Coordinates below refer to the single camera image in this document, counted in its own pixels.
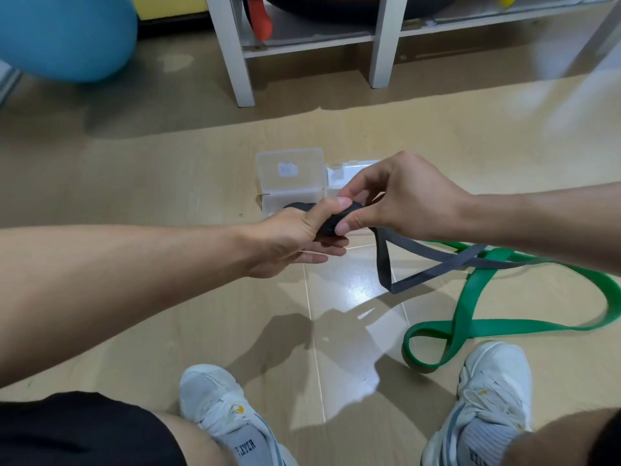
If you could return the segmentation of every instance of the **plastic box lid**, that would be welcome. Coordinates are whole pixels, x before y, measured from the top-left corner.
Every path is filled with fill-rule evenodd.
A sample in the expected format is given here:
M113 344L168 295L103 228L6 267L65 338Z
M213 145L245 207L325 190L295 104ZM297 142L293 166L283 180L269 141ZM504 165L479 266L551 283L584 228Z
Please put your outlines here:
M321 148L260 152L256 169L261 192L266 194L305 193L325 187Z
M363 168L368 167L379 160L352 160L341 164L328 165L328 187L342 188Z

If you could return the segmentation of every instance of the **right hand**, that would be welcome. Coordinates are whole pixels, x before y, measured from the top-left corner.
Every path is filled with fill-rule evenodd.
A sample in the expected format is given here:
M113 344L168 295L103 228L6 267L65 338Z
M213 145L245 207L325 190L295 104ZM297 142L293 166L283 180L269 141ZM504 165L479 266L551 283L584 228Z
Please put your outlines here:
M363 227L391 227L417 240L459 239L472 197L423 157L407 151L361 170L339 196L366 207L341 220L338 235Z

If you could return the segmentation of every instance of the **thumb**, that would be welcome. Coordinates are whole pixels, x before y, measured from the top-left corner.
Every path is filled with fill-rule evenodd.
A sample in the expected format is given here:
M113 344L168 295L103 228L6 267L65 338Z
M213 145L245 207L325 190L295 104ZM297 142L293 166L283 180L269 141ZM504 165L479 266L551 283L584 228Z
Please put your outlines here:
M335 233L337 235L345 235L347 232L358 230L359 228L381 226L381 219L379 217L380 205L381 201L350 212L337 224L334 229Z
M352 200L348 197L324 197L306 213L306 222L316 233L330 216L345 211L351 205Z

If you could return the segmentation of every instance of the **sneaker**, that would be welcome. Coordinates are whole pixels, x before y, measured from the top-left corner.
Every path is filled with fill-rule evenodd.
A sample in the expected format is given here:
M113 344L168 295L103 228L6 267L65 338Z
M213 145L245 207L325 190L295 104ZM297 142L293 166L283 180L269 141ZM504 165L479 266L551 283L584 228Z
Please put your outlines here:
M457 440L468 423L479 419L530 431L532 378L520 347L485 342L466 359L457 403L423 451L422 466L457 466Z
M265 437L273 466L298 466L289 450L276 442L268 424L250 407L244 390L227 370L214 365L195 365L179 383L181 415L219 438L245 425Z

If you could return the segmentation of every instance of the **black shorts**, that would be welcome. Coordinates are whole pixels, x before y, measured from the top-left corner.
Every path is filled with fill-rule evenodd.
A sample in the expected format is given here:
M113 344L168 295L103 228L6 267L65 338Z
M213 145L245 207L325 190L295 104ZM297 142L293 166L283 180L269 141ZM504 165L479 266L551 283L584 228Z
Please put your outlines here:
M0 403L0 465L186 466L151 412L97 393Z

